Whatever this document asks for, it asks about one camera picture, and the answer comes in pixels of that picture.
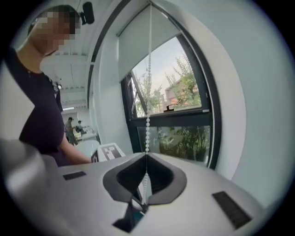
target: woman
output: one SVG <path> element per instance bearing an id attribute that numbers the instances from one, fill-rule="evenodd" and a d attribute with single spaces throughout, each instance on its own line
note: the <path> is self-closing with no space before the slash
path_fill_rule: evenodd
<path id="1" fill-rule="evenodd" d="M 70 39 L 78 25 L 79 14 L 74 8 L 51 7 L 32 23 L 22 46 L 17 51 L 11 48 L 5 59 L 15 81 L 35 106 L 19 139 L 35 146 L 40 153 L 53 156 L 58 166 L 91 160 L 67 141 L 60 91 L 40 70 L 40 63 Z"/>

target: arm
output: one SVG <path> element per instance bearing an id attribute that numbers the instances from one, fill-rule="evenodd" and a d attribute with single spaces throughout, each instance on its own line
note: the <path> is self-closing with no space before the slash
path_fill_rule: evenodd
<path id="1" fill-rule="evenodd" d="M 71 145 L 65 135 L 59 146 L 65 153 L 66 157 L 71 161 L 72 164 L 86 164 L 91 163 L 91 159 L 79 152 L 73 145 Z"/>

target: window frame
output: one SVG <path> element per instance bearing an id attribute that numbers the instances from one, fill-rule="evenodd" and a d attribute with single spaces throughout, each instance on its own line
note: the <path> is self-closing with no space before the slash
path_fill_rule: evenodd
<path id="1" fill-rule="evenodd" d="M 198 44 L 189 32 L 177 22 L 165 10 L 152 3 L 152 5 L 165 14 L 168 19 L 180 30 L 177 39 L 183 47 L 192 66 L 196 83 L 199 89 L 201 107 L 187 110 L 151 114 L 150 127 L 187 127 L 187 126 L 210 126 L 210 147 L 207 167 L 215 169 L 219 156 L 221 143 L 221 109 L 217 87 L 210 66 Z M 137 127 L 146 126 L 146 117 L 132 118 L 131 107 L 134 100 L 132 78 L 129 73 L 121 82 L 122 97 L 126 123 L 130 134 L 133 152 L 142 152 L 139 132 Z"/>

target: ceiling beam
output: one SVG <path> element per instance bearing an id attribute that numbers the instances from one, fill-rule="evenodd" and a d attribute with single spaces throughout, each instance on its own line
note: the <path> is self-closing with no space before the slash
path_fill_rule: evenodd
<path id="1" fill-rule="evenodd" d="M 82 106 L 85 104 L 87 104 L 85 99 L 74 100 L 74 101 L 62 101 L 61 102 L 62 107 Z"/>
<path id="2" fill-rule="evenodd" d="M 69 93 L 80 93 L 85 92 L 85 88 L 62 88 L 60 94 L 69 94 Z"/>
<path id="3" fill-rule="evenodd" d="M 54 64 L 88 64 L 94 65 L 94 62 L 88 62 L 87 56 L 83 55 L 52 55 L 42 60 L 41 65 Z"/>
<path id="4" fill-rule="evenodd" d="M 74 112 L 80 112 L 80 111 L 87 111 L 88 109 L 86 107 L 75 107 L 75 109 L 72 110 L 66 110 L 66 111 L 62 111 L 61 114 L 69 114 L 69 113 L 74 113 Z"/>

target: black vent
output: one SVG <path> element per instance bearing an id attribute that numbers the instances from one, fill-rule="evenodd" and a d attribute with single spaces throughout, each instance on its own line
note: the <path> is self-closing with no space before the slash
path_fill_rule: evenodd
<path id="1" fill-rule="evenodd" d="M 117 174 L 117 181 L 126 188 L 132 195 L 141 183 L 146 172 L 146 159 L 141 158 L 134 164 L 127 166 Z"/>
<path id="2" fill-rule="evenodd" d="M 63 177 L 65 178 L 65 180 L 71 180 L 71 179 L 82 177 L 84 175 L 86 175 L 85 172 L 79 171 L 79 172 L 63 175 Z"/>
<path id="3" fill-rule="evenodd" d="M 147 159 L 147 172 L 151 180 L 152 194 L 162 191 L 173 181 L 172 171 L 151 157 Z"/>
<path id="4" fill-rule="evenodd" d="M 235 229 L 242 227 L 251 221 L 251 218 L 239 207 L 239 205 L 232 200 L 226 192 L 212 194 L 213 198 L 219 204 L 225 215 L 230 222 L 234 225 Z"/>

